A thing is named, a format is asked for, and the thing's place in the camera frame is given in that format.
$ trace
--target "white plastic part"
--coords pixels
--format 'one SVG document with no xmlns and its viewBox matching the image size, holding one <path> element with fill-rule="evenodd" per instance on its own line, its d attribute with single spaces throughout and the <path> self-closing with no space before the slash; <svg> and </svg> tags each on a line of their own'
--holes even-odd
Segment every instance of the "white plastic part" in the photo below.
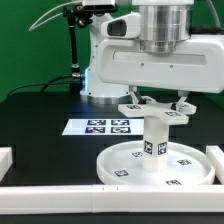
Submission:
<svg viewBox="0 0 224 224">
<path fill-rule="evenodd" d="M 193 5 L 194 0 L 133 0 L 132 5 L 157 6 L 157 5 Z"/>
<path fill-rule="evenodd" d="M 103 41 L 97 63 L 100 79 L 196 92 L 219 93 L 224 89 L 222 35 L 192 35 L 191 39 L 179 42 L 175 53 L 169 55 L 139 49 L 137 40 Z"/>
<path fill-rule="evenodd" d="M 115 0 L 83 0 L 82 5 L 83 7 L 98 6 L 98 5 L 115 6 Z"/>
<path fill-rule="evenodd" d="M 157 104 L 122 104 L 118 106 L 118 110 L 126 117 L 156 116 L 168 125 L 187 124 L 189 120 L 189 117 L 186 115 L 168 108 L 160 107 Z"/>
<path fill-rule="evenodd" d="M 194 148 L 171 142 L 167 148 L 169 153 L 166 169 L 162 172 L 149 172 L 142 168 L 143 141 L 111 146 L 97 158 L 98 177 L 109 185 L 192 186 L 213 183 L 215 170 L 205 154 Z"/>
<path fill-rule="evenodd" d="M 113 19 L 101 26 L 102 35 L 105 37 L 111 37 L 108 34 L 108 25 L 116 21 L 123 20 L 126 23 L 127 30 L 125 36 L 113 36 L 113 38 L 137 38 L 141 33 L 141 15 L 139 13 L 131 13 L 125 16 L 121 16 L 118 19 Z"/>
<path fill-rule="evenodd" d="M 206 155 L 215 168 L 215 175 L 224 185 L 224 153 L 218 146 L 207 146 Z"/>
<path fill-rule="evenodd" d="M 224 212 L 224 186 L 86 185 L 0 188 L 0 214 Z"/>
<path fill-rule="evenodd" d="M 12 165 L 12 149 L 10 147 L 0 148 L 0 181 Z"/>
</svg>

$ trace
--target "black surface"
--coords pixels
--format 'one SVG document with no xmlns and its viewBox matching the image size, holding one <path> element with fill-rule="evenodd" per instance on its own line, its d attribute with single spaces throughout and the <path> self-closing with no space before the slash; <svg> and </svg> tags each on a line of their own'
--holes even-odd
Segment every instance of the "black surface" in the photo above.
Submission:
<svg viewBox="0 0 224 224">
<path fill-rule="evenodd" d="M 160 102 L 176 92 L 150 92 Z M 202 151 L 224 145 L 224 110 L 201 94 L 188 125 L 171 127 L 170 141 Z M 142 136 L 62 136 L 70 118 L 124 118 L 117 106 L 80 102 L 77 94 L 19 93 L 0 104 L 0 146 L 13 147 L 14 164 L 0 186 L 97 184 L 96 157 L 106 147 Z M 224 214 L 112 213 L 0 216 L 0 223 L 224 223 Z"/>
</svg>

